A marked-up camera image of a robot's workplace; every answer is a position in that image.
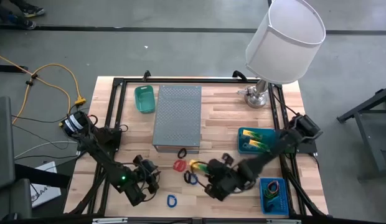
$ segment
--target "blue container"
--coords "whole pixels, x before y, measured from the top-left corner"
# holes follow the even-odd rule
[[[241,154],[259,154],[259,150],[255,146],[248,145],[250,137],[243,135],[243,130],[254,131],[262,135],[261,142],[269,148],[273,147],[276,142],[276,133],[274,129],[268,128],[239,128],[237,134],[237,150]]]
[[[268,188],[268,184],[273,180],[277,180],[279,182],[279,192],[278,195],[271,199],[273,200],[273,204],[275,205],[272,208],[272,211],[265,210],[265,204],[269,201],[263,195],[263,191]],[[265,215],[288,215],[288,201],[287,201],[287,190],[285,180],[283,178],[276,177],[261,177],[260,178],[260,195],[261,195],[261,209],[262,213]]]

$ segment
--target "lamp base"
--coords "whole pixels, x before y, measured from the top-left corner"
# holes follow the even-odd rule
[[[268,102],[268,82],[264,80],[258,81],[255,86],[247,86],[244,90],[239,90],[237,93],[244,95],[244,100],[251,108],[262,108]]]
[[[262,108],[266,105],[268,102],[268,90],[256,95],[245,95],[244,100],[247,103],[247,105],[251,108]]]

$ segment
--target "wooden table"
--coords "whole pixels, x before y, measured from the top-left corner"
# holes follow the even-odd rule
[[[97,126],[104,125],[111,84],[114,77],[98,77],[89,114],[94,114],[99,121]],[[142,85],[152,85],[157,98],[159,84],[129,83],[126,89],[125,102],[121,124],[129,126],[129,131],[121,138],[120,151],[116,154],[116,161],[131,162],[141,154],[145,159],[152,160],[159,166],[161,179],[157,195],[146,203],[136,207],[131,206],[125,194],[119,194],[110,187],[106,216],[129,217],[213,217],[213,218],[264,218],[260,207],[260,194],[257,186],[242,194],[230,195],[223,202],[210,198],[200,185],[190,185],[184,182],[182,173],[174,171],[172,165],[177,159],[176,154],[158,153],[152,145],[155,113],[141,114],[135,107],[134,89]],[[244,102],[237,90],[247,84],[203,83],[202,113],[201,113],[201,142],[199,154],[188,154],[184,159],[198,159],[208,162],[210,159],[221,159],[224,152],[229,153],[235,161],[249,156],[241,156],[237,152],[237,130],[239,127],[274,128],[273,118],[268,103],[262,109],[252,109]],[[303,101],[298,82],[283,85],[286,104],[293,110],[304,113]],[[298,169],[301,185],[306,193],[321,211],[327,213],[326,201],[322,183],[315,160],[308,155],[298,154]],[[65,212],[71,211],[92,185],[96,162],[85,155],[77,161],[72,183],[68,192]],[[267,164],[260,177],[281,177],[279,159]],[[207,182],[199,176],[200,181]],[[294,208],[298,212],[296,192],[291,186]],[[177,197],[177,206],[167,206],[167,196]],[[98,194],[96,208],[101,195]]]

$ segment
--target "yellow cable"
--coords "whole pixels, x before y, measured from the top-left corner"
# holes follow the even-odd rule
[[[57,63],[50,63],[50,64],[48,64],[48,65],[44,65],[44,66],[38,68],[34,73],[31,73],[31,72],[27,71],[26,69],[24,69],[24,68],[22,68],[22,67],[16,65],[14,62],[12,62],[12,61],[10,61],[10,60],[8,60],[8,59],[2,57],[2,56],[0,56],[0,58],[1,58],[2,60],[6,61],[7,63],[10,63],[10,64],[14,65],[14,66],[17,67],[18,69],[20,69],[20,70],[26,72],[27,74],[29,74],[29,75],[31,75],[31,76],[33,76],[33,75],[36,74],[38,71],[40,71],[40,70],[42,70],[43,68],[48,67],[48,66],[58,66],[58,67],[62,67],[62,68],[64,68],[64,69],[66,69],[66,71],[68,71],[68,72],[71,74],[71,76],[73,76],[73,79],[74,79],[74,82],[75,82],[75,86],[76,86],[76,89],[77,89],[78,99],[77,99],[77,101],[75,102],[75,104],[82,105],[82,104],[84,104],[84,103],[86,102],[86,99],[84,99],[84,98],[81,96],[81,94],[80,94],[80,89],[79,89],[79,87],[78,87],[78,81],[77,81],[77,79],[75,78],[75,75],[74,75],[74,74],[71,72],[71,70],[68,69],[66,66],[61,65],[61,64],[57,64]],[[68,99],[68,110],[67,110],[67,113],[69,113],[70,107],[71,107],[71,104],[70,104],[70,95],[69,95],[64,89],[62,89],[62,88],[59,87],[59,86],[56,86],[56,85],[52,85],[52,84],[50,84],[50,83],[47,83],[47,82],[43,81],[42,79],[40,79],[40,78],[38,78],[38,77],[37,77],[36,79],[38,79],[38,80],[39,80],[40,82],[42,82],[43,84],[48,85],[48,86],[53,87],[53,88],[56,88],[56,89],[58,89],[58,90],[60,90],[60,91],[62,91],[62,92],[64,92],[64,93],[66,94],[67,99]],[[28,92],[29,92],[29,88],[30,88],[30,86],[28,85],[27,88],[26,88],[26,93],[24,94],[24,100],[23,100],[22,107],[21,107],[19,113],[17,114],[17,116],[20,116],[20,114],[23,112],[23,109],[24,109],[24,107],[25,107],[25,105],[26,105],[27,95],[28,95]]]
[[[67,68],[66,66],[64,66],[64,65],[57,64],[57,63],[50,63],[50,64],[47,64],[47,65],[44,65],[44,66],[41,66],[40,68],[38,68],[38,69],[34,72],[34,74],[36,74],[38,71],[42,70],[43,68],[46,68],[46,67],[49,67],[49,66],[58,66],[58,67],[62,67],[62,68],[64,68],[66,71],[68,71],[69,74],[71,74],[71,76],[73,76],[73,78],[74,78],[75,87],[76,87],[76,89],[77,89],[77,95],[78,95],[78,97],[81,97],[80,89],[79,89],[79,87],[78,87],[78,81],[77,81],[77,79],[75,78],[75,75],[73,74],[73,72],[72,72],[70,69],[68,69],[68,68]]]
[[[28,93],[29,93],[29,89],[30,89],[30,85],[27,85],[27,88],[26,88],[26,92],[24,93],[24,100],[23,100],[23,104],[21,105],[21,109],[19,110],[19,113],[17,114],[17,116],[14,118],[14,120],[12,121],[12,124],[14,124],[16,121],[17,121],[17,117],[20,116],[20,114],[23,112],[24,110],[24,106],[26,105],[26,101],[27,101],[27,96],[28,96]]]

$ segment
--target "green container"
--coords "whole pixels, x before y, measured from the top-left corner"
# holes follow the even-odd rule
[[[135,105],[141,113],[152,113],[156,110],[152,86],[139,86],[135,89]]]

